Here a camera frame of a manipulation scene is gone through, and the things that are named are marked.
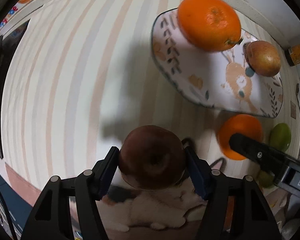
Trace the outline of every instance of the lime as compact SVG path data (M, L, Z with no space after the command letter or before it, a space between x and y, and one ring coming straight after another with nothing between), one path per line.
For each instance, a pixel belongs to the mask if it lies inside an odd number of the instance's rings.
M285 152L289 148L290 142L290 127L284 122L277 124L270 133L269 146Z
M258 175L259 184L264 188L269 188L273 185L274 177L265 171L260 171Z

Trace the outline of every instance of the table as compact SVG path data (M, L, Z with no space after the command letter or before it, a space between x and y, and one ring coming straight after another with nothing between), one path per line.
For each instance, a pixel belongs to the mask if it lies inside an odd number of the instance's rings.
M24 198L37 196L52 175L68 178L92 168L141 125L194 138L199 157L208 163L223 156L215 133L235 113L188 102L150 57L153 21L181 1L53 0L30 20L6 78L1 123L9 180ZM271 42L281 56L283 106L275 119L258 117L264 142L274 125L285 122L292 131L287 153L297 157L297 71L264 29L237 14L243 29ZM295 118L291 104L297 106ZM227 160L228 176L257 172L250 160ZM118 173L113 183L122 185Z

